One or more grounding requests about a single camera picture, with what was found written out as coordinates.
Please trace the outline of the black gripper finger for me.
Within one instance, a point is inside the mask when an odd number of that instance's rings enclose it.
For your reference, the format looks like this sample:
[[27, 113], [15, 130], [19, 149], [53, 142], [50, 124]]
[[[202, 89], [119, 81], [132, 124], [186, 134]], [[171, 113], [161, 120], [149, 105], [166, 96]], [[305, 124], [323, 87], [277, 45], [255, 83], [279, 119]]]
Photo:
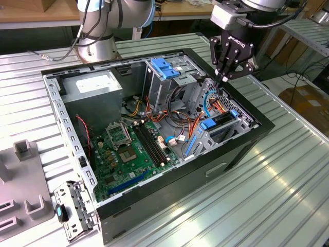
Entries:
[[224, 83], [250, 75], [258, 69], [259, 67], [255, 58], [250, 58], [242, 62], [227, 60], [224, 64], [218, 64], [218, 78], [221, 83]]
[[227, 40], [222, 42], [221, 36], [210, 38], [210, 54], [211, 62], [215, 65], [215, 74], [221, 83], [227, 82], [226, 63], [228, 61], [227, 54], [229, 52], [230, 43]]

